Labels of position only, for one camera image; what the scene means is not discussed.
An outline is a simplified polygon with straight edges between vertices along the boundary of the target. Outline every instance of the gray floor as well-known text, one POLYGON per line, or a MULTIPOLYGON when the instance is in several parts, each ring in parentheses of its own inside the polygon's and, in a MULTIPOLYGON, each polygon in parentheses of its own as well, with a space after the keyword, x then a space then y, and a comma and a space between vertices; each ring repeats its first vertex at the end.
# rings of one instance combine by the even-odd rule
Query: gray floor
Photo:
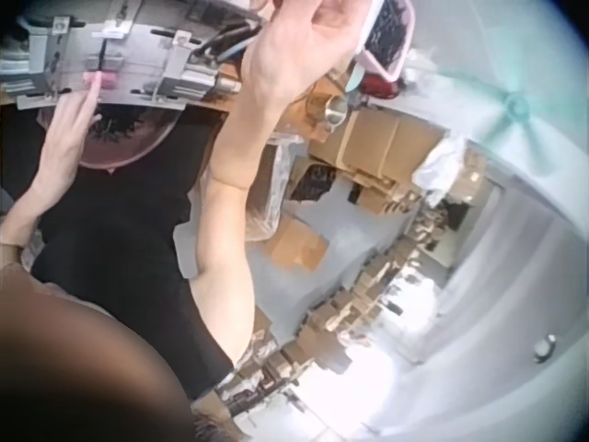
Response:
MULTIPOLYGON (((248 245, 256 302, 274 323, 271 331, 280 343, 291 341, 308 308, 316 305, 330 290, 350 287, 366 256, 390 245, 404 229, 409 215, 375 216, 348 203, 352 183, 337 179, 329 193, 314 204, 288 205, 289 212, 312 226, 329 241, 329 249, 319 268, 309 272, 302 267, 292 271, 276 267, 260 244, 248 245)), ((192 220, 177 228, 175 240, 180 269, 186 277, 197 273, 194 241, 200 213, 193 195, 192 220)))

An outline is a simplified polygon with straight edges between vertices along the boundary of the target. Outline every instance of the cardboard box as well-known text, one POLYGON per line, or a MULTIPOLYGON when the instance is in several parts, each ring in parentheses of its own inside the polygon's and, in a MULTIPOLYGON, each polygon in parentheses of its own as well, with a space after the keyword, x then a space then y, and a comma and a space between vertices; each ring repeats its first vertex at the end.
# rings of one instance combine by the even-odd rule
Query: cardboard box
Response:
POLYGON ((329 243, 311 226, 283 214, 278 230, 266 241, 264 250, 276 265, 291 269, 300 264, 315 271, 327 252, 329 243))
POLYGON ((331 329, 333 322, 337 321, 340 312, 329 302, 309 312, 309 325, 316 330, 331 329))
POLYGON ((333 332, 315 331, 304 326, 296 342, 305 353, 313 355, 319 367, 338 375, 343 374, 352 363, 346 355, 345 347, 333 332))
POLYGON ((270 368, 271 372, 276 373, 278 377, 282 379, 288 379, 294 372, 293 366, 286 360, 281 352, 276 352, 271 355, 264 366, 270 368))
POLYGON ((370 287, 368 285, 362 284, 361 281, 356 281, 356 284, 352 287, 352 294, 355 297, 364 295, 370 287))
POLYGON ((301 367, 310 366, 314 361, 313 356, 306 353, 296 341, 285 345, 281 353, 297 370, 301 367))
POLYGON ((373 303, 369 301, 365 296, 355 297, 353 299, 352 305, 360 312, 360 316, 366 314, 367 311, 372 308, 373 303))
POLYGON ((363 108, 353 126, 343 162, 368 175, 383 178, 383 167, 399 118, 386 111, 363 108))
POLYGON ((409 259, 419 258, 417 242, 406 235, 402 236, 388 251, 387 257, 398 266, 403 266, 409 259))
POLYGON ((387 290, 385 285, 377 283, 368 289, 364 297, 371 303, 375 303, 381 297, 381 295, 385 293, 385 290, 387 290))
POLYGON ((338 169, 348 170, 348 167, 343 162, 343 154, 350 140, 352 128, 357 118, 358 112, 353 111, 348 121, 338 127, 325 143, 311 141, 308 148, 309 155, 321 159, 338 169))
POLYGON ((271 320, 264 314, 261 309, 256 306, 256 311, 254 315, 254 331, 252 333, 251 339, 254 341, 262 341, 266 332, 272 326, 271 320))
POLYGON ((444 130, 409 115, 398 118, 395 136, 381 168, 382 176, 400 183, 412 183, 415 170, 444 137, 444 130))
POLYGON ((380 315, 381 311, 382 309, 380 308, 380 306, 374 306, 368 311, 368 313, 366 313, 366 318, 369 321, 373 321, 376 318, 378 318, 378 315, 380 315))
POLYGON ((358 282, 371 287, 380 281, 383 275, 390 269, 390 261, 385 255, 377 254, 360 273, 358 282))
POLYGON ((256 364, 255 362, 248 362, 247 364, 245 364, 243 367, 241 367, 239 369, 237 374, 242 379, 249 379, 260 370, 261 370, 261 366, 259 366, 258 364, 256 364))
POLYGON ((442 140, 444 131, 406 114, 360 110, 343 163, 379 179, 412 183, 413 172, 442 140))
POLYGON ((353 301, 353 294, 348 292, 347 290, 340 290, 335 296, 331 299, 331 305, 335 307, 338 311, 344 311, 350 308, 350 305, 353 301))

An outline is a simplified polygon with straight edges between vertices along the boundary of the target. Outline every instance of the white wall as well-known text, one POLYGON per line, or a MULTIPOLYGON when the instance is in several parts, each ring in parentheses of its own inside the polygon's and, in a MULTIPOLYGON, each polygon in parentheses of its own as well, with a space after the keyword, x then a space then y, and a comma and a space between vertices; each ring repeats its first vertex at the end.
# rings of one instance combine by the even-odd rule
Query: white wall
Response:
POLYGON ((384 440, 445 440, 418 435, 441 422, 456 420, 458 425, 477 410, 486 410, 479 426, 490 426, 480 438, 465 440, 488 440, 508 428, 514 435, 527 436, 504 440, 566 440, 561 426, 546 423, 541 438, 531 436, 537 434, 538 420, 555 423, 553 414, 543 413, 559 413, 559 407, 579 413, 575 407, 589 399, 586 378, 579 376, 586 372, 582 356, 587 348, 586 337, 579 340, 589 330, 586 244, 547 209, 512 192, 502 201, 485 238, 448 284, 448 298, 457 299, 446 303, 449 311, 426 342, 425 364, 403 374, 387 406, 370 422, 383 435, 409 432, 413 439, 384 440), (559 337, 557 353, 553 361, 538 366, 532 360, 533 345, 548 333, 559 337), (566 356, 572 348, 577 356, 566 356), (557 387, 549 384, 548 372, 561 357, 572 358, 563 363, 559 386, 570 394, 559 393, 559 405, 549 406, 546 396, 555 394, 557 387), (535 393, 540 397, 530 400, 529 410, 517 412, 520 420, 510 415, 491 419, 530 382, 540 389, 535 393))

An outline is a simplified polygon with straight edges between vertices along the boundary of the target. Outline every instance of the metal bracket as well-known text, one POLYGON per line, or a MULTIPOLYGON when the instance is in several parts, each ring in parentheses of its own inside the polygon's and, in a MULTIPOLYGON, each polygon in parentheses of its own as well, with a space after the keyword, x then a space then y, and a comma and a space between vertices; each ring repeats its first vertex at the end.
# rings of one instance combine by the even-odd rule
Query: metal bracket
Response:
POLYGON ((191 43, 192 34, 178 30, 172 41, 162 80, 156 88, 157 97, 179 97, 201 100, 216 83, 217 71, 205 66, 191 65, 189 59, 198 45, 191 43))
POLYGON ((101 39, 122 40, 133 27, 143 0, 112 0, 101 32, 92 35, 101 39))

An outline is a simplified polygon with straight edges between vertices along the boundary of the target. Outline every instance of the plastic bag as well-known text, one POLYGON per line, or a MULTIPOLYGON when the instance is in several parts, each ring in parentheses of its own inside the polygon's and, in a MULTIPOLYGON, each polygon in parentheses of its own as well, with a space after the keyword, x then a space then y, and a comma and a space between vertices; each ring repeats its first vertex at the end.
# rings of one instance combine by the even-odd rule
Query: plastic bag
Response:
POLYGON ((430 194, 425 201, 435 207, 456 182, 464 167, 467 139, 463 135, 448 134, 413 172, 413 183, 430 194))
MULTIPOLYGON (((266 240, 274 235, 278 228, 284 191, 291 170, 289 144, 267 145, 264 149, 258 175, 248 196, 246 208, 247 242, 266 240)), ((209 169, 201 177, 202 195, 205 194, 204 190, 208 180, 209 169)))

